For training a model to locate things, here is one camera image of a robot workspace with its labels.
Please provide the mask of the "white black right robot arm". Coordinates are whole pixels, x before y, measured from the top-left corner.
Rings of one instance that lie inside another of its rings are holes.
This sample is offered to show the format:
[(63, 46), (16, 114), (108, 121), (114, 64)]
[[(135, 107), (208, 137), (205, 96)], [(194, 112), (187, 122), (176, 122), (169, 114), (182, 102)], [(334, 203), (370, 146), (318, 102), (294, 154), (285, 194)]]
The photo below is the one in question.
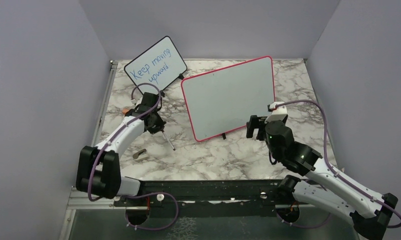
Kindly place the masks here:
[(246, 137), (252, 138), (254, 130), (258, 130), (256, 139), (266, 143), (272, 164), (281, 163), (323, 188), (287, 175), (277, 189), (277, 198), (285, 204), (295, 200), (314, 205), (346, 220), (368, 240), (383, 239), (398, 198), (365, 187), (327, 162), (312, 147), (295, 141), (292, 129), (286, 126), (287, 118), (287, 114), (252, 115), (246, 123)]

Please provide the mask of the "white whiteboard marker pen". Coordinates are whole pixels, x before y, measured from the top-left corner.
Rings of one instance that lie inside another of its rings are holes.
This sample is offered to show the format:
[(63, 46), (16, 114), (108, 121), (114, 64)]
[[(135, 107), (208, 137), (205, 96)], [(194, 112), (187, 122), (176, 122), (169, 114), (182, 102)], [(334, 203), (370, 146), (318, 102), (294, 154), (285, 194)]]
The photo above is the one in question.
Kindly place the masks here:
[(168, 137), (168, 135), (165, 133), (165, 131), (162, 130), (161, 132), (162, 132), (163, 137), (166, 139), (166, 141), (168, 142), (168, 144), (171, 146), (171, 149), (172, 149), (173, 151), (176, 151), (175, 146), (173, 145), (171, 139)]

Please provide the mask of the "pink framed whiteboard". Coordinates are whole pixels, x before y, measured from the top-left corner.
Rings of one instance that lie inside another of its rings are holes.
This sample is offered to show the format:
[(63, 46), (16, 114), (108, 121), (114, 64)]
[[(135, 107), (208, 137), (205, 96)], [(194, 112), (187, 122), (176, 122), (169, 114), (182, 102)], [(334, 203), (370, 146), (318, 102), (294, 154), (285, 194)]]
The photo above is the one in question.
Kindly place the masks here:
[(180, 83), (192, 134), (203, 142), (265, 116), (276, 100), (273, 59), (266, 55), (183, 79)]

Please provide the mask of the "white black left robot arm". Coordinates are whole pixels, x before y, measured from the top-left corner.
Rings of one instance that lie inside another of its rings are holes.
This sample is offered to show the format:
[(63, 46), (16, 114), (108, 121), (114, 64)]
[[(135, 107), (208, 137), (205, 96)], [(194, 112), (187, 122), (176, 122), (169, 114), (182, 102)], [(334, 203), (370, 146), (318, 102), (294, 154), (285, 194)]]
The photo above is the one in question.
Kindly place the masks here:
[(145, 201), (141, 181), (121, 175), (120, 157), (143, 133), (154, 135), (164, 130), (166, 123), (158, 113), (161, 101), (160, 94), (145, 93), (107, 138), (82, 148), (75, 183), (78, 191), (87, 193), (91, 201), (117, 196), (126, 196), (136, 206)]

